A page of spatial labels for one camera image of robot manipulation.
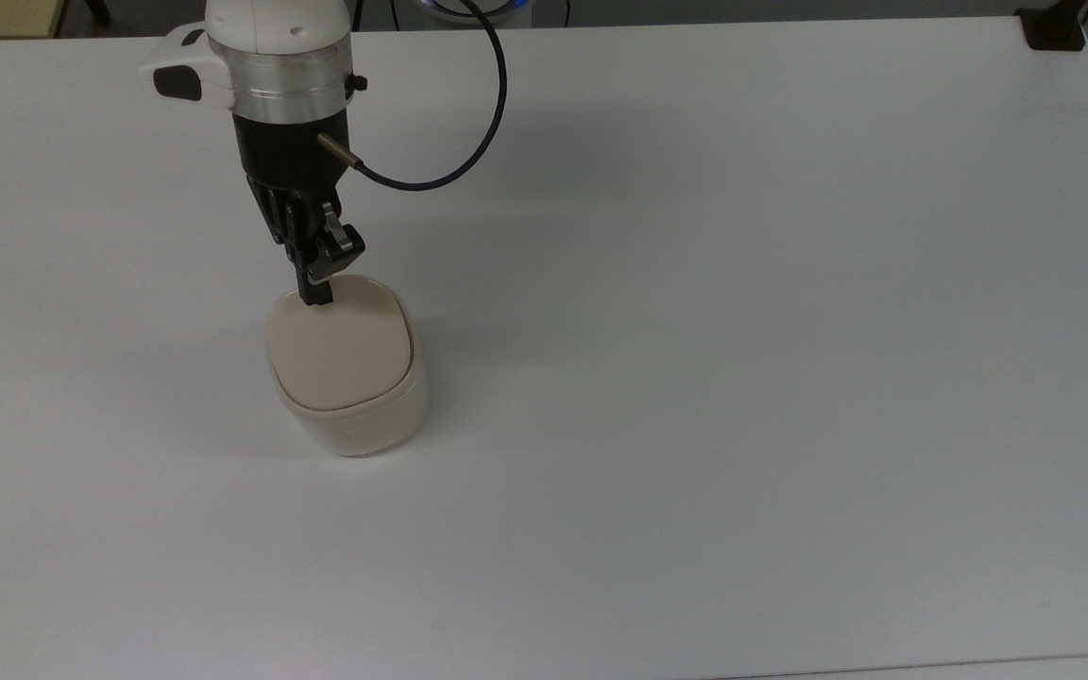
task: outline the white tabletop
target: white tabletop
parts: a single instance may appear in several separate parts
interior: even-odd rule
[[[0,44],[0,677],[682,679],[1088,654],[1088,50],[1014,17],[505,35],[347,176],[433,392],[280,405],[293,284],[153,39]],[[355,150],[483,133],[355,36]]]

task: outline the black cable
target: black cable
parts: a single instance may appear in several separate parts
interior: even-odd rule
[[[354,168],[355,171],[359,172],[368,180],[375,182],[383,186],[388,186],[390,189],[400,189],[400,190],[429,190],[438,189],[441,186],[448,185],[453,182],[459,180],[463,176],[472,166],[481,160],[481,156],[484,154],[484,150],[489,149],[490,143],[493,141],[493,135],[497,134],[497,126],[502,124],[502,113],[506,108],[506,55],[502,51],[502,41],[497,39],[497,32],[493,30],[493,24],[490,23],[490,17],[484,16],[478,5],[472,3],[472,0],[461,0],[465,3],[469,12],[472,12],[475,16],[475,21],[481,23],[484,33],[490,36],[490,44],[493,46],[493,55],[497,60],[497,107],[493,109],[493,120],[490,121],[490,129],[484,134],[484,138],[475,147],[475,151],[467,159],[460,168],[455,169],[455,171],[441,176],[440,180],[432,180],[431,182],[400,182],[397,180],[391,180],[388,176],[375,172],[373,169],[369,169],[367,164],[363,164],[362,160],[359,160],[358,156],[350,152],[349,149],[343,147],[335,139],[330,138],[327,134],[319,134],[319,143],[321,146],[326,147],[326,149],[333,154],[338,156],[348,166]]]

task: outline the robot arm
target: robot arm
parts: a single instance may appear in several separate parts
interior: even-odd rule
[[[206,21],[178,26],[147,57],[151,94],[230,109],[242,168],[275,244],[297,268],[306,305],[363,251],[342,224],[336,188],[346,164],[319,134],[347,144],[355,75],[342,0],[209,0]]]

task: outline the white container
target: white container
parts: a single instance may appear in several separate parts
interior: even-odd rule
[[[333,302],[294,290],[268,314],[268,361],[288,410],[324,448],[382,452],[409,438],[426,410],[419,337],[392,289],[362,275],[330,280]]]

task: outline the beige lid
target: beige lid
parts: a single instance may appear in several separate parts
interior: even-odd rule
[[[401,305],[367,276],[330,280],[331,305],[306,306],[289,293],[268,317],[268,358],[285,395],[306,409],[333,411],[393,391],[410,369]]]

